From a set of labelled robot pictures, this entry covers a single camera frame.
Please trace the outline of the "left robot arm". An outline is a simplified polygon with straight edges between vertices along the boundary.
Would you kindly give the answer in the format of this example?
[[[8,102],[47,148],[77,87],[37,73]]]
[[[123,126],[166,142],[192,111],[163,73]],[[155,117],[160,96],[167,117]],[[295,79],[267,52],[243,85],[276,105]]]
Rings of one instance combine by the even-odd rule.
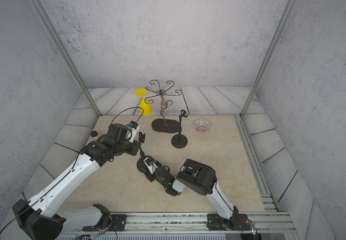
[[[140,142],[135,140],[140,126],[110,124],[108,132],[91,141],[76,160],[41,192],[28,201],[18,200],[12,207],[19,227],[32,240],[54,240],[60,234],[83,227],[105,231],[113,222],[110,211],[101,204],[61,212],[60,206],[87,179],[115,156],[136,156]]]

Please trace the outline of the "black microphone stand pole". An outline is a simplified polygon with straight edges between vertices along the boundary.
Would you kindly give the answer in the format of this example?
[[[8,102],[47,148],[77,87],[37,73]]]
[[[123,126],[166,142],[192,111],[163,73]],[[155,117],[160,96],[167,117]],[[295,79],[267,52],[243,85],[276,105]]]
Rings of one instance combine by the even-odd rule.
[[[180,124],[179,130],[178,130],[179,137],[182,135],[182,119],[187,117],[188,117],[188,113],[185,110],[181,110],[181,114],[179,115],[179,124]]]

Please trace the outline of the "black round stand base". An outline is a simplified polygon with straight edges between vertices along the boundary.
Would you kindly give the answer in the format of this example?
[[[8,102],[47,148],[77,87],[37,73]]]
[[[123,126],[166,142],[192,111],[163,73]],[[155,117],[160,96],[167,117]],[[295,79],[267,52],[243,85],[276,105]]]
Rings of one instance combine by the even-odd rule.
[[[182,134],[177,134],[172,137],[171,144],[178,149],[184,148],[188,144],[188,139]]]

